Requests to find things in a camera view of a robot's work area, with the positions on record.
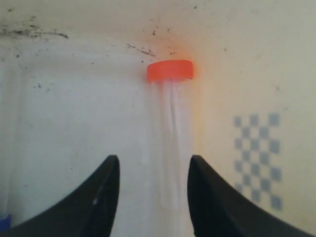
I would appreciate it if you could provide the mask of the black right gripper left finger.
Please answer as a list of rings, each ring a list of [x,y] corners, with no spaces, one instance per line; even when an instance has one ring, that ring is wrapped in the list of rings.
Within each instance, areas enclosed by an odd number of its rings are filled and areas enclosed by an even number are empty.
[[[120,162],[109,155],[72,193],[2,237],[109,237],[120,189]]]

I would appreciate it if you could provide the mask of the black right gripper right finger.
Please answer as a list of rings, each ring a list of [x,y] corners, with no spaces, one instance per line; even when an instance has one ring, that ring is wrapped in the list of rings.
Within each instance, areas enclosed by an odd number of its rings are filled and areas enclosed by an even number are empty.
[[[188,206],[196,237],[308,237],[227,183],[199,155],[188,171]]]

